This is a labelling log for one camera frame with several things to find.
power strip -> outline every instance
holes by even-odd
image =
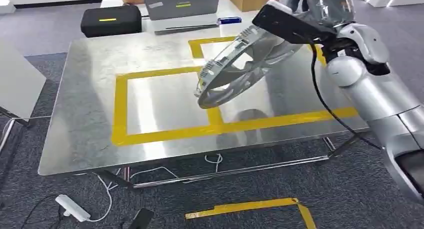
[[[69,217],[70,215],[72,215],[80,223],[87,221],[91,217],[91,215],[88,212],[86,212],[86,210],[84,210],[81,206],[76,204],[67,195],[61,194],[56,197],[55,201],[59,203],[65,209],[65,212],[63,213],[65,217]]]

black cord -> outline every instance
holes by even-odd
[[[317,63],[317,58],[318,58],[318,53],[317,53],[317,48],[315,47],[315,43],[314,41],[303,37],[304,39],[308,40],[308,43],[312,49],[312,63],[310,65],[310,71],[312,73],[312,82],[313,82],[313,87],[315,88],[315,92],[316,95],[319,98],[319,101],[321,101],[322,105],[324,106],[324,108],[328,111],[328,113],[330,113],[332,115],[332,117],[338,121],[338,123],[340,123],[344,128],[346,128],[349,132],[351,132],[355,137],[359,138],[361,141],[363,141],[364,143],[370,145],[373,148],[377,148],[381,150],[381,147],[379,147],[378,145],[372,143],[371,141],[365,139],[364,137],[362,137],[360,134],[358,134],[356,131],[354,131],[352,128],[350,128],[350,126],[348,126],[346,123],[344,123],[327,105],[327,103],[324,101],[323,96],[321,95],[320,89],[318,88],[318,83],[317,83],[317,75],[315,73],[315,64]]]
[[[44,202],[46,199],[49,199],[49,198],[53,198],[53,197],[57,197],[58,195],[57,194],[54,194],[54,195],[48,195],[48,196],[46,196],[46,197],[44,197],[44,198],[42,198],[41,200],[39,200],[38,202],[37,202],[37,204],[35,204],[35,206],[31,209],[31,211],[29,212],[29,214],[28,214],[28,216],[26,216],[26,218],[25,218],[25,220],[23,221],[23,224],[22,224],[22,226],[20,227],[20,229],[23,229],[24,227],[25,227],[25,225],[27,224],[27,222],[28,222],[28,220],[30,219],[30,217],[31,217],[31,215],[33,214],[33,212],[35,211],[35,209],[42,203],[42,202]]]
[[[61,214],[61,208],[61,205],[59,205],[59,208],[57,209],[57,221],[50,226],[50,229],[58,229],[61,226],[61,222],[63,219],[63,216]]]

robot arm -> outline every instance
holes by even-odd
[[[378,32],[355,23],[352,0],[307,2],[309,11],[301,16],[274,0],[264,5],[254,26],[236,39],[234,51],[203,68],[197,90],[200,107],[219,106],[259,81],[271,52],[284,60],[297,45],[321,44],[327,73],[376,134],[390,175],[408,198],[424,204],[424,107],[390,68]],[[252,61],[231,74],[241,51],[250,51]],[[212,93],[225,84],[228,91]]]
[[[385,167],[401,191],[424,204],[424,107],[391,70],[374,29],[352,23],[337,37],[354,46],[333,51],[335,58],[327,52],[327,73],[377,136]]]

yellow label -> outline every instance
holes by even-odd
[[[185,8],[185,7],[190,7],[190,6],[191,6],[191,4],[189,3],[189,4],[176,5],[175,7],[176,8]]]
[[[98,20],[99,22],[111,22],[111,21],[116,21],[116,18],[109,18],[109,19],[100,19]]]

metal bar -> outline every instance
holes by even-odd
[[[138,184],[134,184],[134,188],[138,189],[138,188],[147,188],[147,187],[172,184],[172,183],[178,183],[178,182],[192,182],[192,181],[198,181],[198,180],[206,180],[211,178],[223,177],[227,175],[235,175],[235,174],[256,172],[256,171],[262,171],[262,170],[273,169],[273,168],[281,168],[281,167],[287,167],[287,166],[293,166],[293,165],[299,165],[299,164],[325,161],[328,159],[329,159],[329,156],[323,155],[323,156],[311,157],[311,158],[300,159],[300,160],[291,160],[291,161],[284,161],[284,162],[279,162],[274,164],[257,165],[257,166],[245,167],[245,168],[234,169],[234,170],[219,171],[219,172],[208,173],[203,175],[192,175],[192,176],[179,177],[179,178],[173,178],[168,180],[138,183]]]
[[[120,185],[120,186],[122,186],[122,187],[124,187],[126,189],[130,189],[130,190],[133,189],[133,184],[132,183],[130,183],[130,182],[122,179],[121,177],[113,174],[110,171],[105,170],[105,171],[98,171],[96,173],[99,176],[101,176],[102,178],[105,178],[105,179],[107,179],[107,180],[109,180],[111,182],[114,182],[114,183],[116,183],[116,184],[118,184],[118,185]]]
[[[327,147],[330,150],[330,152],[334,152],[335,150],[337,150],[337,148],[334,146],[334,144],[330,140],[330,138],[324,137],[322,140],[325,142],[325,144],[327,145]]]
[[[1,106],[0,106],[0,113],[2,113],[3,115],[5,115],[6,117],[9,117],[9,118],[16,118],[15,121],[18,122],[19,124],[21,124],[22,126],[25,126],[25,127],[29,127],[30,126],[29,121],[26,121],[26,120],[23,120],[23,119],[18,119],[19,116],[11,113],[10,111],[4,109]]]
[[[131,168],[129,166],[123,168],[123,179],[127,182],[131,179]]]
[[[7,126],[7,128],[5,129],[6,131],[4,132],[4,135],[3,135],[3,137],[1,138],[1,142],[0,142],[0,155],[2,154],[2,150],[3,150],[3,148],[4,148],[4,147],[5,147],[5,145],[6,145],[6,141],[7,141],[7,140],[8,140],[8,138],[9,138],[9,134],[11,133],[12,128],[13,128],[13,126],[14,126],[14,124],[15,124],[15,120],[14,120],[14,119],[12,119],[12,120],[10,121],[9,125],[6,125],[6,126]]]
[[[356,143],[360,138],[357,136],[352,136],[351,138],[349,138],[347,141],[343,142],[342,145],[340,145],[339,147],[336,148],[336,150],[332,151],[328,156],[330,158],[336,158],[338,156],[340,156],[340,154],[342,154],[343,152],[345,152],[347,149],[349,149],[349,147],[351,145],[353,145],[354,143]]]

